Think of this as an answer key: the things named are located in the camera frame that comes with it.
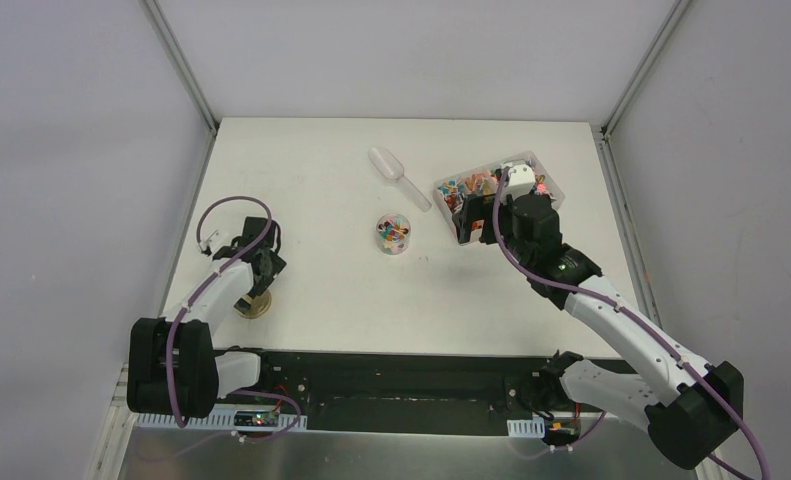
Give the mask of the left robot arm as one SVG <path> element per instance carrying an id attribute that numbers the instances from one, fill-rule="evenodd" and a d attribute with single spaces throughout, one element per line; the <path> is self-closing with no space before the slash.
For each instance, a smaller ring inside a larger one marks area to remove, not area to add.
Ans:
<path id="1" fill-rule="evenodd" d="M 277 222 L 246 218 L 241 234 L 212 253 L 207 286 L 160 317 L 135 322 L 126 389 L 132 411 L 188 421 L 206 417 L 236 391 L 257 405 L 274 396 L 276 378 L 261 368 L 259 355 L 238 348 L 219 353 L 213 337 L 232 316 L 256 319 L 268 310 L 270 288 L 287 265 L 280 249 Z"/>

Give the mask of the clear plastic scoop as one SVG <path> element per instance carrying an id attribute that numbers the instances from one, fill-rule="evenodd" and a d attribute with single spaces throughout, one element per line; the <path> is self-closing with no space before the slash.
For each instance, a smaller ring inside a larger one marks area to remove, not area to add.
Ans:
<path id="1" fill-rule="evenodd" d="M 371 165 L 388 182 L 394 184 L 401 193 L 422 212 L 428 212 L 432 205 L 423 192 L 406 176 L 404 165 L 388 149 L 372 147 L 368 150 Z"/>

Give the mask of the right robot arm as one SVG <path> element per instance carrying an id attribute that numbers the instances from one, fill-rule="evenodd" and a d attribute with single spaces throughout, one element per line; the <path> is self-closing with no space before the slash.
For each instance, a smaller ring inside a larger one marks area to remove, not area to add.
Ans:
<path id="1" fill-rule="evenodd" d="M 739 429 L 744 377 L 680 346 L 624 297 L 601 268 L 565 243 L 546 195 L 497 200 L 468 195 L 453 214 L 460 241 L 482 222 L 480 242 L 497 244 L 531 288 L 582 322 L 632 368 L 608 372 L 579 354 L 558 354 L 539 373 L 540 400 L 554 410 L 584 403 L 648 434 L 672 464 L 692 470 Z"/>

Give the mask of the clear plastic jar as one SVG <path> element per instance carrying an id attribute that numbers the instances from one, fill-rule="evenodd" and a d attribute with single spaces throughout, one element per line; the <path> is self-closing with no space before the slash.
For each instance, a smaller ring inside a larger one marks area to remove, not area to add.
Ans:
<path id="1" fill-rule="evenodd" d="M 405 216 L 390 213 L 378 219 L 375 240 L 383 253 L 398 255 L 408 248 L 411 232 L 411 224 Z"/>

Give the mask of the wooden jar lid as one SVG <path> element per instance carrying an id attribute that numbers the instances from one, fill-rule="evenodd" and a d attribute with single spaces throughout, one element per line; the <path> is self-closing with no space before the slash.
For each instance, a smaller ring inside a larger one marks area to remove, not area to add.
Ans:
<path id="1" fill-rule="evenodd" d="M 261 295 L 240 297 L 234 304 L 234 310 L 242 318 L 257 319 L 269 310 L 271 303 L 271 292 L 266 290 Z"/>

